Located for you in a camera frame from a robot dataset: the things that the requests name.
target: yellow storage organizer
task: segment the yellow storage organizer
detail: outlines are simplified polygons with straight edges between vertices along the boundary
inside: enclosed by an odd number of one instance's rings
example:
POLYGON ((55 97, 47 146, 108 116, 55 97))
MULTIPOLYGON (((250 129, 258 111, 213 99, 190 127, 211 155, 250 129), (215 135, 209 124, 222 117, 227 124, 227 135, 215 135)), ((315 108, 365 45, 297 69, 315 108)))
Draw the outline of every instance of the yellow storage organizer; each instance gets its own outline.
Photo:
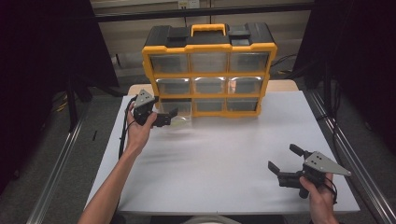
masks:
POLYGON ((261 113, 276 50, 267 25, 253 22, 154 26, 142 54, 160 104, 194 117, 238 118, 261 113))

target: white tabletop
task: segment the white tabletop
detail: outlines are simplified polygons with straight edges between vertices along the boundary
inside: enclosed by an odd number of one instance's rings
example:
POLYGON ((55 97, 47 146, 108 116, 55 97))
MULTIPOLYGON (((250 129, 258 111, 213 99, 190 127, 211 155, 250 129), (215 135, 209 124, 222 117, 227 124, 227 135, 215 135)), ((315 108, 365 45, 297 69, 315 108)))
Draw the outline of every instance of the white tabletop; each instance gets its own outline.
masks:
MULTIPOLYGON (((89 200, 118 159, 125 96, 89 200)), ((257 118, 193 118, 191 125, 154 128, 121 195, 119 209, 152 215, 253 215, 308 212, 298 189, 281 188, 267 168, 302 169, 289 150, 334 156, 301 91, 267 92, 257 118)), ((343 176, 335 175, 336 212, 359 211, 343 176)))

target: carrying handle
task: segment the carrying handle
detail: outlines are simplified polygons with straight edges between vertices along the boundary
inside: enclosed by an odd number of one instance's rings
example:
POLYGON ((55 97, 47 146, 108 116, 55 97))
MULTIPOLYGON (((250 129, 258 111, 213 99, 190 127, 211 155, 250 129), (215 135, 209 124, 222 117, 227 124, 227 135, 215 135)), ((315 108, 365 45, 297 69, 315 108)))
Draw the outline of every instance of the carrying handle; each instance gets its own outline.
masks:
POLYGON ((225 35, 225 24, 195 24, 191 27, 191 36, 194 36, 195 31, 222 31, 225 35))

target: aluminum rail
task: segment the aluminum rail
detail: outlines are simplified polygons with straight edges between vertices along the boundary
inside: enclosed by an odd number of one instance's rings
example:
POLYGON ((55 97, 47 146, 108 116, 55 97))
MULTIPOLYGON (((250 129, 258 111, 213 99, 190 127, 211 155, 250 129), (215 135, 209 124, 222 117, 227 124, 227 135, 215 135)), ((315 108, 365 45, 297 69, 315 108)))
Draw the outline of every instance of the aluminum rail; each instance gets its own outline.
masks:
POLYGON ((53 194, 56 190, 56 187, 58 186, 58 182, 61 179, 64 167, 70 156, 70 152, 72 151, 73 146, 76 143, 82 123, 87 116, 88 108, 89 104, 85 104, 81 113, 81 118, 79 119, 76 127, 71 133, 69 133, 69 135, 67 135, 66 141, 64 142, 64 147, 62 148, 58 160, 56 161, 52 172, 49 175, 49 179, 43 191, 41 192, 40 197, 35 203, 35 207, 26 222, 27 224, 40 224, 43 222, 44 216, 46 215, 47 210, 50 206, 53 194))
POLYGON ((109 13, 97 14, 94 17, 74 17, 62 18, 64 21, 139 21, 151 19, 166 18, 183 18, 183 17, 199 17, 199 16, 217 16, 230 14, 248 14, 248 13, 264 13, 264 12, 283 12, 283 11, 302 11, 312 10, 314 8, 337 7, 340 1, 327 1, 323 3, 295 3, 295 4, 274 4, 254 7, 208 7, 208 8, 192 8, 192 9, 175 9, 150 12, 136 13, 109 13))
POLYGON ((103 8, 103 7, 130 7, 130 6, 142 6, 149 4, 158 3, 177 3, 177 0, 107 0, 107 1, 91 1, 91 6, 93 9, 103 8))
MULTIPOLYGON (((317 106, 320 114, 322 116, 325 115, 326 110, 324 109, 323 106, 323 100, 321 99, 318 92, 317 91, 311 92, 311 97, 315 102, 315 105, 317 106)), ((327 117, 325 118, 325 121, 330 131, 333 132, 335 120, 333 118, 327 117)), ((391 206, 389 205, 387 198, 382 193, 378 185, 371 178, 366 168, 361 163, 361 160, 359 159, 358 155, 355 153, 352 145, 350 145, 349 142, 347 141, 347 138, 344 135, 344 133, 341 131, 341 129, 338 126, 336 126, 335 130, 336 130, 335 132, 336 142, 338 143, 344 155, 346 156, 346 159, 351 165, 356 177, 359 179, 362 186, 366 190, 377 212, 382 217, 382 220, 384 221, 384 223, 387 224, 396 223, 395 213, 393 212, 391 206)))

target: black cable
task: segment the black cable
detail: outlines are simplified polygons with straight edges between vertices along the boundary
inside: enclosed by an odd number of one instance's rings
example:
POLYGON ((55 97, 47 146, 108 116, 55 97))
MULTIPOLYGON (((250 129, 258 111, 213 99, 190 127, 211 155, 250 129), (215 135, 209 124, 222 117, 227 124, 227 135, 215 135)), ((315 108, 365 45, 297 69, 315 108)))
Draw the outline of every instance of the black cable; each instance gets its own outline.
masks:
POLYGON ((287 75, 284 79, 295 79, 297 77, 302 77, 306 74, 307 71, 309 71, 309 69, 317 66, 319 62, 319 59, 313 59, 310 62, 301 66, 300 68, 294 69, 291 74, 287 75))
POLYGON ((124 116, 123 125, 122 125, 122 134, 121 134, 121 138, 120 138, 119 159, 122 156, 124 144, 125 144, 125 137, 126 137, 126 133, 128 132, 128 129, 126 128, 126 121, 128 118, 129 107, 131 106, 131 103, 136 100, 136 98, 137 98, 137 95, 129 101, 127 107, 125 108, 125 116, 124 116))
MULTIPOLYGON (((212 0, 209 0, 209 7, 212 7, 212 0)), ((212 15, 209 16, 209 24, 212 24, 212 15)))
POLYGON ((334 119, 337 119, 337 112, 338 109, 340 108, 341 105, 341 89, 340 85, 338 82, 335 83, 335 89, 334 89, 334 105, 332 106, 332 113, 334 116, 334 119))
MULTIPOLYGON (((131 103, 136 100, 136 98, 137 98, 137 95, 135 97, 132 97, 132 99, 129 101, 128 105, 125 108, 125 116, 124 116, 123 125, 122 125, 122 134, 121 134, 121 138, 120 138, 119 159, 121 158, 121 156, 123 154, 123 149, 124 149, 124 144, 125 144, 125 137, 126 137, 126 133, 128 132, 129 125, 134 123, 134 121, 132 121, 127 127, 125 127, 127 119, 128 119, 129 107, 131 106, 131 103)), ((117 202, 116 209, 114 210, 113 218, 117 214, 117 210, 119 208, 119 205, 120 205, 120 198, 119 198, 119 201, 117 202)))
POLYGON ((326 179, 332 184, 332 188, 330 186, 328 186, 327 184, 324 184, 323 186, 332 192, 332 204, 337 204, 337 196, 338 196, 337 187, 334 185, 334 183, 329 178, 326 177, 326 179))
POLYGON ((117 59, 117 64, 119 65, 119 67, 122 67, 121 66, 121 61, 120 61, 120 58, 119 58, 119 54, 116 54, 116 59, 117 59))
POLYGON ((273 67, 273 66, 275 66, 275 65, 277 65, 279 63, 283 63, 285 60, 287 60, 288 58, 293 57, 293 56, 297 56, 297 54, 294 53, 294 54, 290 54, 290 55, 284 56, 284 57, 278 59, 276 62, 272 63, 271 67, 273 67))

